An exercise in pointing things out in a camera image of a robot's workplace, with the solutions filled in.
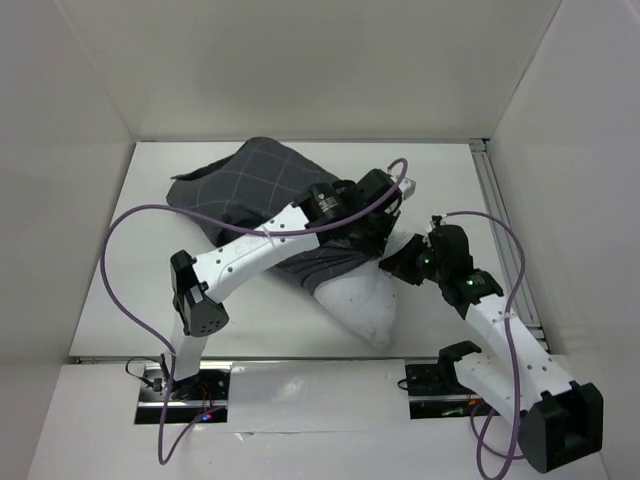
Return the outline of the white pillow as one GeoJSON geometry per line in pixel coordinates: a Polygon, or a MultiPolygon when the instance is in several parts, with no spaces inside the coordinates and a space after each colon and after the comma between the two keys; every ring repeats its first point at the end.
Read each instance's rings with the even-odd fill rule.
{"type": "Polygon", "coordinates": [[[320,283],[313,292],[325,310],[376,350],[389,348],[397,310],[392,275],[380,263],[399,253],[413,235],[408,227],[396,226],[381,257],[320,283]]]}

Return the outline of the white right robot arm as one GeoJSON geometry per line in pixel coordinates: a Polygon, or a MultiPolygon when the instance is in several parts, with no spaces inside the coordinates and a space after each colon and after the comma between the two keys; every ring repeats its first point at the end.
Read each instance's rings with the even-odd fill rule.
{"type": "Polygon", "coordinates": [[[578,383],[540,345],[499,283],[475,267],[461,227],[444,224],[416,234],[381,266],[411,285],[435,283],[490,347],[485,354],[463,341],[441,349],[436,379],[448,392],[474,392],[510,422],[507,463],[521,453],[537,472],[548,473],[601,450],[601,392],[592,383],[578,383]]]}

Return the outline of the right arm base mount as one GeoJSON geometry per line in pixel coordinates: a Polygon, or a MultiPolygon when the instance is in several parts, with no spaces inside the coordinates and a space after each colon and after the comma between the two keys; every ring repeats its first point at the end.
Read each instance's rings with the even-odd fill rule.
{"type": "Polygon", "coordinates": [[[471,390],[447,384],[435,363],[406,363],[397,386],[408,395],[412,420],[469,417],[474,409],[486,416],[490,410],[471,390]]]}

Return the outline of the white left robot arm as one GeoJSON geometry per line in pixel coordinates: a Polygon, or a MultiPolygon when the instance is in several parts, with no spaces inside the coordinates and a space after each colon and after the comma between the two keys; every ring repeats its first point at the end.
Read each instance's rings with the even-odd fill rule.
{"type": "Polygon", "coordinates": [[[177,331],[162,360],[163,389],[176,399],[196,390],[209,336],[229,322],[223,305],[237,288],[298,254],[332,241],[358,253],[380,256],[403,201],[416,184],[406,175],[380,169],[359,182],[317,183],[301,192],[274,217],[208,253],[181,250],[170,259],[177,331]]]}

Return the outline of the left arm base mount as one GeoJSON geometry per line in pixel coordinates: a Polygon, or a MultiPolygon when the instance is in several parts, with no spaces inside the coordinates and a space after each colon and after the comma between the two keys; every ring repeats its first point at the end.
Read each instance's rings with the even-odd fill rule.
{"type": "MultiPolygon", "coordinates": [[[[150,357],[132,357],[124,366],[127,375],[138,381],[134,423],[158,425],[167,384],[160,364],[150,357]]],[[[231,383],[231,364],[205,361],[198,375],[172,387],[167,403],[167,424],[226,423],[231,383]]]]}

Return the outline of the dark grey checked pillowcase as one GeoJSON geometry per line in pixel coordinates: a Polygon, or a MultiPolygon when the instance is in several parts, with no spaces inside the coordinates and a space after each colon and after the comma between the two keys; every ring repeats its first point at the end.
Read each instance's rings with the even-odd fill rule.
{"type": "MultiPolygon", "coordinates": [[[[274,217],[308,187],[337,180],[282,143],[254,137],[224,159],[175,176],[166,203],[253,229],[274,217]]],[[[332,241],[291,257],[277,268],[312,293],[321,283],[372,260],[352,249],[348,241],[332,241]]]]}

